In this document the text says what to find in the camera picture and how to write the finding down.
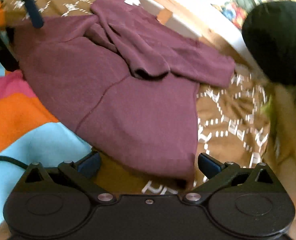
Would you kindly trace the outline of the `maroon long-sleeve shirt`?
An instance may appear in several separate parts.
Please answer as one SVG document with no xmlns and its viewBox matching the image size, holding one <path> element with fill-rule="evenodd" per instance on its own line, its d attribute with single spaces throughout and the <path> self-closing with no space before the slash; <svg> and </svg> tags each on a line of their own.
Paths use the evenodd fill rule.
<svg viewBox="0 0 296 240">
<path fill-rule="evenodd" d="M 13 50 L 41 103 L 68 129 L 131 169 L 194 178 L 196 95 L 225 88 L 235 62 L 124 0 L 90 15 L 15 26 Z"/>
</svg>

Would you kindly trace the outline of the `colourful striped bed sheet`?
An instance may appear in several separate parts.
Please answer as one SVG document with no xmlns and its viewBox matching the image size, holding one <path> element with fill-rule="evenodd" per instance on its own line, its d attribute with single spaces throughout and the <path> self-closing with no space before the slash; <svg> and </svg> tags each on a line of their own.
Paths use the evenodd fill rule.
<svg viewBox="0 0 296 240">
<path fill-rule="evenodd" d="M 56 167 L 78 161 L 91 146 L 61 124 L 40 102 L 21 71 L 5 71 L 0 63 L 0 157 L 23 164 Z M 6 232 L 3 208 L 24 169 L 0 161 L 0 238 Z"/>
</svg>

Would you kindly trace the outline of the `wooden bed frame rail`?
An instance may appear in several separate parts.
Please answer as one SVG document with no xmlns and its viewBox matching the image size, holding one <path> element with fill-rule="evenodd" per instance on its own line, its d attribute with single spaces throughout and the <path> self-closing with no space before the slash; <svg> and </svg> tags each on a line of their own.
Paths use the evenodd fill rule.
<svg viewBox="0 0 296 240">
<path fill-rule="evenodd" d="M 207 45 L 216 48 L 221 53 L 231 56 L 237 63 L 251 65 L 251 61 L 242 56 L 233 46 L 221 35 L 209 28 L 202 20 L 195 16 L 189 9 L 182 6 L 175 0 L 153 0 L 162 5 L 164 9 L 158 14 L 158 18 L 165 24 L 172 15 L 178 15 L 189 24 L 192 24 L 201 32 L 199 40 Z"/>
</svg>

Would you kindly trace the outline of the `yellow-green cloth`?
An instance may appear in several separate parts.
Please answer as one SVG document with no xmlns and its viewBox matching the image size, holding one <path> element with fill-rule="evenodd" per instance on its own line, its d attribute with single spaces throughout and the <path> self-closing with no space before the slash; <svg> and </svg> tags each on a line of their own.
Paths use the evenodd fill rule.
<svg viewBox="0 0 296 240">
<path fill-rule="evenodd" d="M 267 101 L 262 105 L 260 112 L 266 117 L 271 118 L 273 114 L 273 96 L 268 97 Z"/>
</svg>

